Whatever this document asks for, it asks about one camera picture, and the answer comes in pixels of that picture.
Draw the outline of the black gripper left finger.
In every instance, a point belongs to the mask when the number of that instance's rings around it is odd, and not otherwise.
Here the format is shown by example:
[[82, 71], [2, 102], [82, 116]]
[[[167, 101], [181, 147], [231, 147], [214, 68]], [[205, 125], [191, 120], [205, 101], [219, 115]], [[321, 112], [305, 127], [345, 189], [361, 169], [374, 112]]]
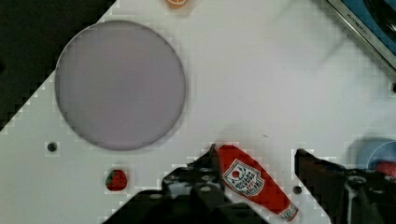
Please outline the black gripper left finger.
[[212, 144], [200, 158], [188, 163], [185, 167], [176, 168], [162, 181], [163, 192], [172, 199], [177, 196], [190, 195], [195, 185], [214, 186], [224, 191], [219, 153], [216, 151], [215, 144]]

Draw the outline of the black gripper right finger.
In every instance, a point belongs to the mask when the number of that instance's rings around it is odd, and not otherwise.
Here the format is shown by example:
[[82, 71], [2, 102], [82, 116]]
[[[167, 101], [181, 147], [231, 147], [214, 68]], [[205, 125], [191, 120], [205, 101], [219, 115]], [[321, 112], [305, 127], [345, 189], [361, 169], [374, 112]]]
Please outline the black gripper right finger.
[[299, 148], [294, 173], [332, 224], [396, 224], [395, 178], [319, 159]]

